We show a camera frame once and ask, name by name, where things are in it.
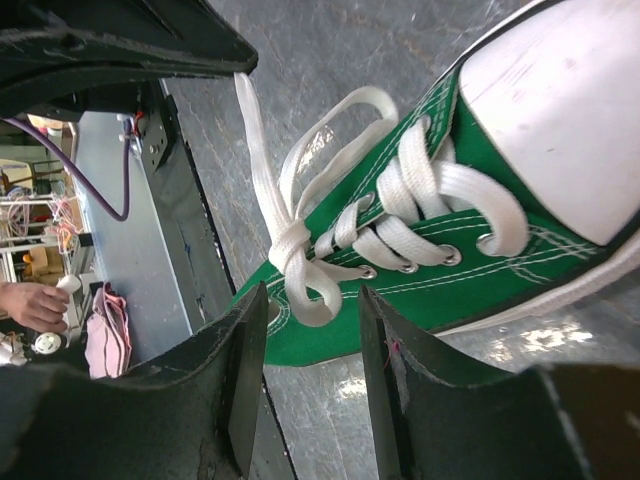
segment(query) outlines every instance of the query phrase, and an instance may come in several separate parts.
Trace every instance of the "white shoelace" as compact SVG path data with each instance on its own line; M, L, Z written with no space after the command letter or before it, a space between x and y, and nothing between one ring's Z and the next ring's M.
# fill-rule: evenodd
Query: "white shoelace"
M315 327L327 324L342 306L338 283L370 279L376 274L371 266L346 268L323 261L322 258L334 252L334 244L341 249L352 247L372 265L404 273L413 273L419 265L457 264L461 257L455 246L435 245L408 227L420 221L419 211L431 219L475 208L486 218L492 231L478 239L478 248L486 255L516 256L527 245L527 219L511 192L491 177L458 165L450 139L445 140L434 159L429 159L425 135L430 120L423 117L402 134L398 156L377 179L376 192L385 214L374 222L375 229L356 226L358 213L373 203L375 193L370 192L343 210L335 226L316 241L315 258L308 260L305 252L310 246L311 234L301 213L315 195L342 179L396 127L396 106L386 92L375 87L352 92L294 145L278 184L251 81L247 75L237 73L235 84L251 155L253 185L272 241L269 261L284 276L292 313L300 323ZM294 204L293 184L308 143L333 117L354 104L372 105L382 119L373 122L340 150ZM307 288L318 292L321 299L311 300Z

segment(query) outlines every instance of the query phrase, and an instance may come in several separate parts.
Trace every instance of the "wire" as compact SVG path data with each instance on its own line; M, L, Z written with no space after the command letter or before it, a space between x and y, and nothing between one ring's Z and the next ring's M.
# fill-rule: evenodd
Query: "wire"
M96 187L93 186L91 181L84 176L84 174L80 171L78 167L71 161L69 157L67 157L62 150L58 148L58 146L49 140L45 135L40 133L40 131L29 125L26 122L18 120L17 118L5 118L3 119L5 122L10 123L14 127L19 128L25 133L28 133L32 137L34 137L38 142L42 144L47 150L49 150L52 154L60 159L62 164L65 166L67 170L80 182L80 184L87 189L87 191L96 199L96 201L100 204L105 211L113 217L118 222L124 222L127 218L129 218L129 206L130 206L130 189L129 189L129 148L131 146L131 122L128 120L124 121L124 153L122 155L122 169L123 169L123 178L124 178L124 195L123 195L123 205L122 205L122 213L118 213L110 204L105 200L105 198L98 192Z

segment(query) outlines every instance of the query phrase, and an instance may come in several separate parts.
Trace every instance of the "green sneaker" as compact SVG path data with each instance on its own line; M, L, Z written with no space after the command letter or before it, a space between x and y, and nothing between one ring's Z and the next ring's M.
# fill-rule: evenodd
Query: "green sneaker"
M293 147L279 182L257 97L237 75L273 242L239 295L267 284L267 363L357 352L361 285L447 333L544 314L636 268L639 24L640 2L534 2L465 52L399 124L386 93L353 92ZM307 144L357 103L381 119L294 202Z

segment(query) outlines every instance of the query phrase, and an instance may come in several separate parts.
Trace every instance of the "gray table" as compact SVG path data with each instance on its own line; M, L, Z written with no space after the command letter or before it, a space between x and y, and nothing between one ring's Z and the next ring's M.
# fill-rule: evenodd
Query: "gray table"
M347 93L386 89L406 114L474 39L517 0L214 0L260 53L252 75L279 166L294 142ZM253 194L231 80L168 82L180 110L232 275L242 284L266 259L269 237ZM372 118L344 114L302 182ZM544 361L640 363L640 274L542 318L447 337L488 363L517 370ZM375 456L359 355L306 368L266 368L302 479L372 479Z

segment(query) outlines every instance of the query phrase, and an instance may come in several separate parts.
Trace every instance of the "human hand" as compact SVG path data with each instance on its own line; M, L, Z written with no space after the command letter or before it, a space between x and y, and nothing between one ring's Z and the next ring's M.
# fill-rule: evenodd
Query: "human hand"
M0 307L17 323L37 332L64 332L67 324L62 314L68 303L69 295L59 288L39 283L0 285Z

